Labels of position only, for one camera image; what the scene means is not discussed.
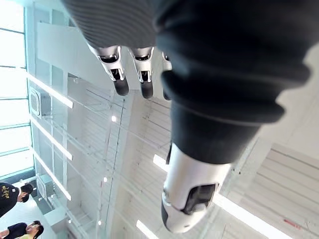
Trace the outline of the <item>left robot hand black cloth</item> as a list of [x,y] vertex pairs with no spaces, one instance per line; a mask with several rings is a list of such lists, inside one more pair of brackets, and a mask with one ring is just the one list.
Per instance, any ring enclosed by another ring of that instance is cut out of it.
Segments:
[[161,75],[171,100],[169,171],[161,217],[174,234],[208,212],[230,166],[260,127],[284,115],[285,90],[310,77],[319,41],[316,0],[65,0],[103,65],[111,46],[156,46],[172,69]]

